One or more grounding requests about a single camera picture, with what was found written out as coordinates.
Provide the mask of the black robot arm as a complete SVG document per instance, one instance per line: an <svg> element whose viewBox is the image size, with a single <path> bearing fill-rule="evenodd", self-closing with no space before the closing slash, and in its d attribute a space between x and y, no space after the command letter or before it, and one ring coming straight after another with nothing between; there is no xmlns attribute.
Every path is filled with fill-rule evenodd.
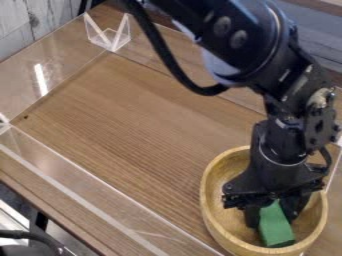
<svg viewBox="0 0 342 256"><path fill-rule="evenodd" d="M323 186L329 164L311 164L341 131L334 87L322 66L301 47L297 26L271 0L151 0L200 46L215 87L243 85L262 95L267 119L254 125L247 169L223 187L223 206L261 224L274 202L289 221L298 218Z"/></svg>

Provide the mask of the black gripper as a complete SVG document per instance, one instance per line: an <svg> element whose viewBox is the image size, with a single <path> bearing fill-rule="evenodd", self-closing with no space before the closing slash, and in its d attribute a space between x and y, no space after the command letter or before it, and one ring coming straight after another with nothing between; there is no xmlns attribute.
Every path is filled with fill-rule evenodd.
<svg viewBox="0 0 342 256"><path fill-rule="evenodd" d="M326 177L326 166L310 163L307 158L281 163L269 157L261 147L249 151L247 167L222 186L223 207L245 210L245 222L257 229L261 208L279 199L286 219L293 222L305 209L310 195L319 191Z"/></svg>

